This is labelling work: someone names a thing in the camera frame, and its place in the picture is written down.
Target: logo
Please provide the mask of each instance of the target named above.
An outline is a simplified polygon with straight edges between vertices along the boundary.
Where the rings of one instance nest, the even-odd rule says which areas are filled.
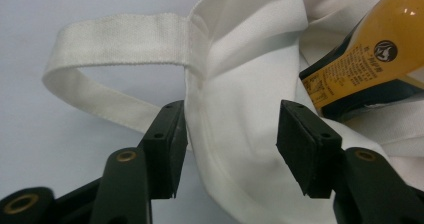
[[[374,56],[382,62],[391,62],[397,56],[397,47],[391,41],[381,41],[374,47]]]

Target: orange bottle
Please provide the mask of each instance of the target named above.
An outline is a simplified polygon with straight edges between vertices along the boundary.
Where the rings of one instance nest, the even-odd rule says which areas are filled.
[[[424,97],[424,0],[381,0],[299,76],[315,108],[338,121]]]

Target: bag handle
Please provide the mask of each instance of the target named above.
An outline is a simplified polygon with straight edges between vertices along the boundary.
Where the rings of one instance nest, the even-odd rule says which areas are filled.
[[[174,14],[115,15],[59,33],[44,72],[53,94],[85,112],[145,133],[160,108],[105,87],[78,68],[190,63],[189,21]]]

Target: white background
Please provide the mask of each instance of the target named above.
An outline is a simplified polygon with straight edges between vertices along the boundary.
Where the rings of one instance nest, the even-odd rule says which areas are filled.
[[[83,113],[43,86],[42,74],[64,26],[119,13],[187,16],[199,0],[0,0],[0,199],[45,186],[60,197],[102,175],[114,151],[141,133]],[[172,66],[108,67],[92,78],[158,106],[184,98]],[[191,152],[177,199],[154,200],[154,223],[236,223],[205,193]]]

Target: white tote bag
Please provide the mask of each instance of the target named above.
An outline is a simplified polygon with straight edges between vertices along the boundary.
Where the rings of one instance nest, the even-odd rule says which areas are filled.
[[[76,23],[59,34],[43,81],[67,103],[145,132],[159,107],[102,86],[78,68],[183,66],[188,137],[210,196],[241,223],[335,223],[332,201],[304,197],[278,153],[279,105],[287,99],[312,107],[298,80],[301,65],[308,65],[299,55],[301,35],[302,53],[313,63],[377,1],[201,0],[188,17],[117,15]],[[326,121],[342,135],[343,148],[386,156],[380,144],[395,138],[361,129],[364,122],[378,125],[372,118],[349,123],[363,135]],[[405,135],[397,134],[400,143]],[[421,134],[414,135],[422,140]],[[422,146],[411,146],[424,156]]]

